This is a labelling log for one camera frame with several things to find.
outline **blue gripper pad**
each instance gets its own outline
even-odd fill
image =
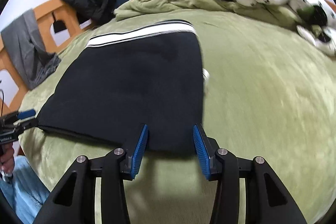
[[[145,126],[142,129],[138,144],[135,148],[134,154],[132,156],[132,169],[130,175],[132,179],[139,173],[140,164],[142,161],[143,154],[145,153],[145,148],[148,140],[148,127]]]
[[[29,117],[33,117],[36,115],[36,112],[34,109],[29,109],[26,111],[19,112],[17,117],[19,120],[27,119]]]
[[[205,148],[204,142],[202,140],[200,131],[197,127],[197,125],[194,125],[193,128],[193,138],[194,138],[194,144],[198,156],[199,165],[201,166],[202,173],[205,176],[207,180],[210,179],[211,173],[210,173],[210,157],[208,155],[208,152]]]

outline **blue grip handle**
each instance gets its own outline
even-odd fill
[[[29,110],[26,110],[26,111],[23,111],[23,112],[19,112],[19,114],[17,115],[17,117],[22,120],[22,119],[26,119],[26,118],[29,118],[29,117],[33,117],[36,115],[36,112],[34,109],[29,109]]]

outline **black gripper frame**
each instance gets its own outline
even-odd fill
[[[218,180],[210,224],[237,224],[239,178],[246,185],[246,224],[307,224],[298,205],[282,181],[262,157],[236,157],[219,149],[197,124],[209,154],[211,180]]]
[[[31,109],[24,112],[14,111],[0,117],[0,157],[3,155],[2,145],[18,141],[19,135],[26,129],[37,126],[38,122],[35,117],[14,125],[16,121],[21,119],[20,114],[23,114],[23,118],[28,118],[30,115],[25,115],[25,112],[29,114],[32,111],[35,115],[35,111]]]
[[[57,183],[33,224],[95,223],[95,184],[101,178],[101,220],[103,224],[130,224],[123,180],[132,180],[130,162],[139,134],[106,156],[89,160],[79,156]]]

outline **black cloth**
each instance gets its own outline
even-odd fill
[[[194,30],[175,20],[91,38],[39,112],[38,127],[122,145],[146,123],[147,149],[194,154],[202,60],[195,33],[184,27]]]
[[[109,22],[113,17],[116,0],[63,0],[85,18],[90,18],[98,25]]]

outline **person's leg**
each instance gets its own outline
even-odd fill
[[[11,184],[0,181],[0,187],[9,204],[24,224],[33,223],[50,193],[24,156],[15,157]]]

